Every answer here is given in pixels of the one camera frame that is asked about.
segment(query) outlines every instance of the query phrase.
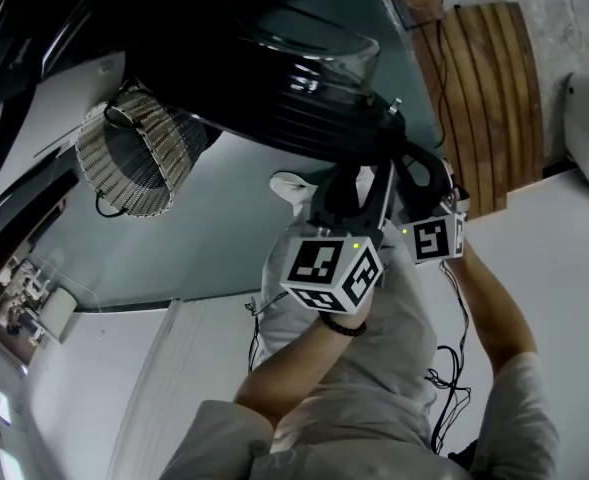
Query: bracelet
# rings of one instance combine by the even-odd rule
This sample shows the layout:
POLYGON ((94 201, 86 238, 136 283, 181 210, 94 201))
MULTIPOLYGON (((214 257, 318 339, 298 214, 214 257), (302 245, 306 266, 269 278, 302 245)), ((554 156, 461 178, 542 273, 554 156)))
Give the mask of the bracelet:
POLYGON ((367 330, 367 325, 365 324, 365 322, 359 325, 356 329, 343 327, 342 325, 339 325, 334 320, 332 320, 330 313, 328 313, 327 311, 319 311, 319 319, 334 332, 342 334, 343 336, 350 336, 352 338, 355 338, 356 336, 360 336, 367 330))

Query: gray t-shirt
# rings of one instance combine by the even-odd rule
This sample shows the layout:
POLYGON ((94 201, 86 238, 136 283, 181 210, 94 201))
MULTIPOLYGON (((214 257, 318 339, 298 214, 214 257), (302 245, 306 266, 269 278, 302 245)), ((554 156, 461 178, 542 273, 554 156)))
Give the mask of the gray t-shirt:
POLYGON ((513 358, 494 379, 470 472, 417 439, 394 395, 369 386, 315 391, 279 425, 230 403, 204 402, 162 480, 555 478, 558 435, 538 357, 513 358), (310 415, 323 410, 322 428, 310 415), (353 413, 360 414, 354 425, 353 413))

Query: wicker basket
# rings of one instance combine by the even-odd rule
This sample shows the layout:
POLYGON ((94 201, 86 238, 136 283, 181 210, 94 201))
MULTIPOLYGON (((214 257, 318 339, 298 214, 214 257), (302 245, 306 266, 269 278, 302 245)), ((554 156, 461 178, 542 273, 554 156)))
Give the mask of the wicker basket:
POLYGON ((197 118, 131 91, 89 112, 76 154, 97 197, 116 208, 116 215, 152 217, 172 207, 206 147, 197 118))

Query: hand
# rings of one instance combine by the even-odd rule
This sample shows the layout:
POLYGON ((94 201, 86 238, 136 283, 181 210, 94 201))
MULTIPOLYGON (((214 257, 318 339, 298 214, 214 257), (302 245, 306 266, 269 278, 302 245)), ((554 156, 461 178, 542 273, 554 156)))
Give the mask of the hand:
POLYGON ((358 310, 358 313, 354 315, 337 315, 336 313, 334 313, 332 314, 332 320, 334 320, 338 325, 347 327, 348 329, 358 329, 358 327, 360 327, 360 325, 367 318, 367 315, 370 314, 370 310, 372 309, 373 298, 374 290, 372 290, 370 294, 365 298, 365 300, 361 303, 361 308, 358 310))

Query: person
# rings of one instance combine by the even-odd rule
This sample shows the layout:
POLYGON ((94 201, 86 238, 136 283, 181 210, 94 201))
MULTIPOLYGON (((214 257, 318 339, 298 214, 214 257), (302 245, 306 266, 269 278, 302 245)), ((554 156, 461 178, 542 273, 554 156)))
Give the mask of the person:
MULTIPOLYGON (((361 202, 370 180, 357 180, 361 202)), ((343 328, 366 322, 365 333, 346 336, 291 296, 277 297, 288 243, 309 218, 314 187, 291 173, 278 173, 271 185, 297 216, 264 266, 262 303, 273 302, 261 315, 258 366, 233 402, 200 405, 162 480, 554 478, 558 435, 534 337, 472 247, 449 265, 494 383, 466 470, 429 446, 435 394, 426 376, 436 335, 402 235, 386 223, 383 286, 357 314, 332 315, 343 328)))

